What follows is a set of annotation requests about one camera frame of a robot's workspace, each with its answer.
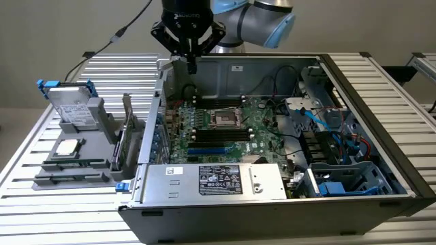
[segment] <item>white wall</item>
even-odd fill
[[[62,79],[84,51],[101,47],[146,0],[0,0],[0,105],[45,107],[34,81]],[[160,53],[149,35],[160,0],[110,53]],[[297,21],[277,52],[368,51],[381,64],[405,64],[410,52],[436,52],[434,0],[294,0]],[[268,51],[246,45],[249,52]],[[413,93],[422,86],[409,85]],[[420,99],[433,100],[424,89]]]

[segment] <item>warning label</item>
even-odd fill
[[[93,126],[96,125],[94,118],[90,115],[85,104],[62,105],[60,106],[64,116],[74,126]]]
[[[238,165],[198,166],[200,195],[242,194]]]

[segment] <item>blue cable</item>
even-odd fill
[[[332,132],[332,129],[329,128],[328,124],[325,122],[322,122],[321,120],[318,120],[309,111],[305,111],[304,115],[306,115],[313,121],[320,123],[326,128],[328,132]],[[336,140],[338,146],[341,146],[341,141],[340,141],[340,138],[336,136],[336,134],[333,134],[333,139]],[[344,153],[342,156],[341,156],[342,164],[345,164],[345,160],[346,160],[346,156],[345,156],[345,153]]]

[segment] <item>capacitor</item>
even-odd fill
[[[257,107],[258,107],[258,109],[261,109],[261,110],[262,110],[262,109],[265,109],[265,108],[266,108],[266,105],[265,105],[264,103],[258,103],[258,104],[257,104]]]

